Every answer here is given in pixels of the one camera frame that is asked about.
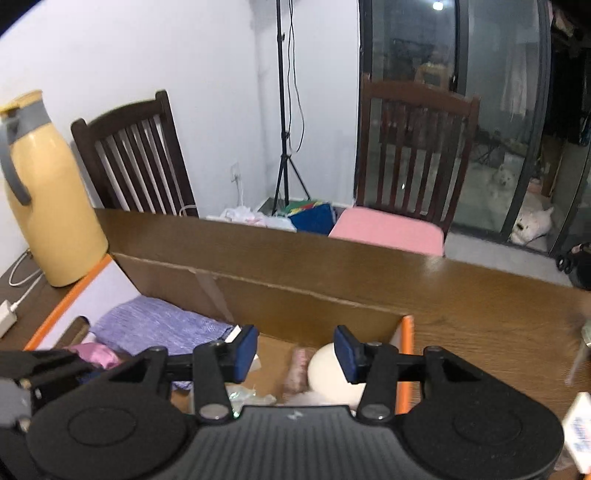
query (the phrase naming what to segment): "glass door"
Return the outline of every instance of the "glass door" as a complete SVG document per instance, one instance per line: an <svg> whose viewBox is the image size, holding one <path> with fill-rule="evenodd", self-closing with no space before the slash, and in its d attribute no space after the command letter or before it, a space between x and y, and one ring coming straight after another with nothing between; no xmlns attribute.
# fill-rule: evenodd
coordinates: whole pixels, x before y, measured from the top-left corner
<svg viewBox="0 0 591 480"><path fill-rule="evenodd" d="M545 115L550 41L545 1L360 0L360 8L362 69L373 80L414 80L480 96L476 143L454 224L506 241L527 190ZM376 127L380 110L372 105L370 202L383 140ZM392 162L388 148L386 175Z"/></svg>
<svg viewBox="0 0 591 480"><path fill-rule="evenodd" d="M500 234L514 199L523 198L519 180L540 141L533 135L541 64L538 1L469 0L467 15L466 96L478 95L481 103L454 222Z"/></svg>

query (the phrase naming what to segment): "wall outlet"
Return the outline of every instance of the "wall outlet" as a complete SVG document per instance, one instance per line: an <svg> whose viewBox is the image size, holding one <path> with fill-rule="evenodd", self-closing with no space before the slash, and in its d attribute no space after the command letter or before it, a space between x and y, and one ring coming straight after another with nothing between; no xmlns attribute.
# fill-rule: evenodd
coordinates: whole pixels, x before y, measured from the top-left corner
<svg viewBox="0 0 591 480"><path fill-rule="evenodd" d="M230 179L231 182L235 182L236 179L240 178L240 165L238 164L238 162L236 162L230 167L230 174L232 176L232 178Z"/></svg>

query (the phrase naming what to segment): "plastic bag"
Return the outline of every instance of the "plastic bag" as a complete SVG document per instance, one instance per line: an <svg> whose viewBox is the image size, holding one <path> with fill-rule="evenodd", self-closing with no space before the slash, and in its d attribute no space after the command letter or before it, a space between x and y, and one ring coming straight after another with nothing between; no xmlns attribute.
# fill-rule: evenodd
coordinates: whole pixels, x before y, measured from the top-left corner
<svg viewBox="0 0 591 480"><path fill-rule="evenodd" d="M242 223L244 225L256 225L279 230L296 231L289 218L267 217L261 212L253 212L249 207L240 206L236 208L227 208L217 217L208 215L207 220L216 220L218 222Z"/></svg>
<svg viewBox="0 0 591 480"><path fill-rule="evenodd" d="M230 385L226 387L228 398L232 403L234 416L238 417L244 405L269 406L275 405L277 399L273 395L257 396L256 390L249 390L242 385Z"/></svg>

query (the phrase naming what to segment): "wooden chair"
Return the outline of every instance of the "wooden chair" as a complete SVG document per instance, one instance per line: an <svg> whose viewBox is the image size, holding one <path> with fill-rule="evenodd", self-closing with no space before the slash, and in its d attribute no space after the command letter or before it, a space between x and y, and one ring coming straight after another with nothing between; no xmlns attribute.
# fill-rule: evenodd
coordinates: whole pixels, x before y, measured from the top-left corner
<svg viewBox="0 0 591 480"><path fill-rule="evenodd" d="M375 202L366 198L373 99L382 101ZM361 206L344 211L330 236L442 256L445 235L452 224L466 176L479 108L477 97L467 100L414 82L371 82L365 75L356 199L356 204ZM388 187L384 185L387 148L391 139L395 142L394 165L384 200L384 188ZM425 150L419 183L415 171L421 144ZM405 178L400 176L403 148L407 151L410 148ZM462 153L458 160L459 148Z"/></svg>
<svg viewBox="0 0 591 480"><path fill-rule="evenodd" d="M166 90L156 92L154 100L120 106L88 124L79 118L71 131L105 208L125 209L120 192L129 210L186 211L199 217Z"/></svg>

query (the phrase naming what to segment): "hanging clothes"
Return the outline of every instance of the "hanging clothes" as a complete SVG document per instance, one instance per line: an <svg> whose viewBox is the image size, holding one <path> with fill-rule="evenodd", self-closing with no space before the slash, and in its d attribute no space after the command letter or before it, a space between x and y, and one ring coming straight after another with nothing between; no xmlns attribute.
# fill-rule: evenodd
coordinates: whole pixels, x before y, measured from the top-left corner
<svg viewBox="0 0 591 480"><path fill-rule="evenodd" d="M501 110L511 116L527 112L527 51L525 43L515 43L509 49L505 66L505 86Z"/></svg>

